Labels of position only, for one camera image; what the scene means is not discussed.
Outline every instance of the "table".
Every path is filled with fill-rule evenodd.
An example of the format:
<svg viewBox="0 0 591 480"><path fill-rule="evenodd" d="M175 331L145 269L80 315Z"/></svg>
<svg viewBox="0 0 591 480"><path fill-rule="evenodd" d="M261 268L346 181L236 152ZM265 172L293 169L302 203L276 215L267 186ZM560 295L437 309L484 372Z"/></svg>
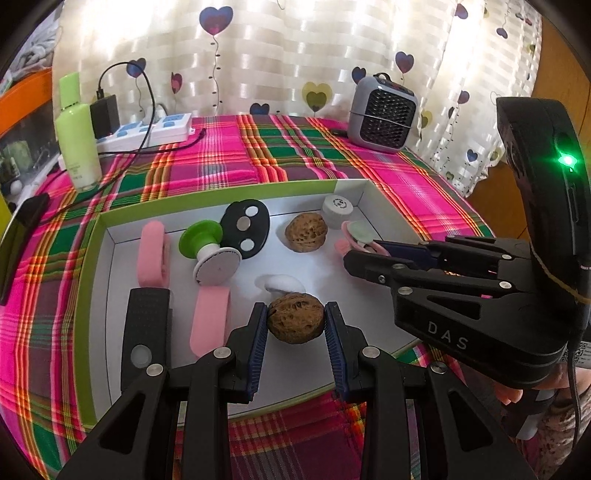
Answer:
<svg viewBox="0 0 591 480"><path fill-rule="evenodd" d="M327 119L238 115L196 118L205 138L174 153L152 153L102 195L39 227L19 264L7 306L0 311L0 413L29 461L54 478L84 439L72 357L78 279L90 231L102 211L199 190L310 179L372 180L425 240L492 235L477 213L412 152L383 154L330 133ZM105 162L104 181L128 157ZM67 175L40 191L46 217L78 197ZM403 361L426 366L457 362L425 344ZM361 467L365 406L328 393L283 411L230 424L235 478L347 480ZM182 432L178 432L178 451ZM418 468L417 458L414 465Z"/></svg>

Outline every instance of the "curtain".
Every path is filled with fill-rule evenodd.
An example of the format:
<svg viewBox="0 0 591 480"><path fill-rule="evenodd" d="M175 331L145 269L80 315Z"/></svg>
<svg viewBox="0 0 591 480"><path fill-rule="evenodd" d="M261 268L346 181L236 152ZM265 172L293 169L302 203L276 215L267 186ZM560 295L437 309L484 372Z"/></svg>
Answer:
<svg viewBox="0 0 591 480"><path fill-rule="evenodd" d="M407 145L463 195L502 156L495 99L531 94L541 48L524 0L66 0L60 25L54 105L63 75L90 102L133 60L102 83L122 123L150 106L140 69L168 113L343 121L356 83L388 73L419 100Z"/></svg>

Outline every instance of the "smartphone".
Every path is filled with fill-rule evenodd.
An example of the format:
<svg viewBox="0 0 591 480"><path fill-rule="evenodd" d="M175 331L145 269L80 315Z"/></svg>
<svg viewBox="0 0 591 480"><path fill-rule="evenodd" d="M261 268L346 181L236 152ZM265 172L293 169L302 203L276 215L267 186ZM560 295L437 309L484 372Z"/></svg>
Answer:
<svg viewBox="0 0 591 480"><path fill-rule="evenodd" d="M0 305L6 305L18 263L28 241L43 214L47 211L50 197L47 193L25 200L14 212L0 242Z"/></svg>

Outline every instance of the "portable heater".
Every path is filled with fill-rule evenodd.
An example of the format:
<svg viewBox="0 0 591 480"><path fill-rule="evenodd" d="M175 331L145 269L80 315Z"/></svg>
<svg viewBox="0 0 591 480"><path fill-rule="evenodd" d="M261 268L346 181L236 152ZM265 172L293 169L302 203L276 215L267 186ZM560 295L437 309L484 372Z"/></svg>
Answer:
<svg viewBox="0 0 591 480"><path fill-rule="evenodd" d="M415 94L387 74L365 77L355 90L347 135L360 147L395 153L406 143L417 105Z"/></svg>

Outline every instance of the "black power adapter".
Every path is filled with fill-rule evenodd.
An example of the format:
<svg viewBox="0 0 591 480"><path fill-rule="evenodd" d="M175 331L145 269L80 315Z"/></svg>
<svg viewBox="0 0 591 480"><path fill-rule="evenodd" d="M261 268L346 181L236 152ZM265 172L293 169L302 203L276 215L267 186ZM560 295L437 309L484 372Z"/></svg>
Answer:
<svg viewBox="0 0 591 480"><path fill-rule="evenodd" d="M92 118L92 128L95 131L95 138L108 137L114 134L121 122L119 120L119 109L117 108L117 96L99 98L90 106L90 117Z"/></svg>

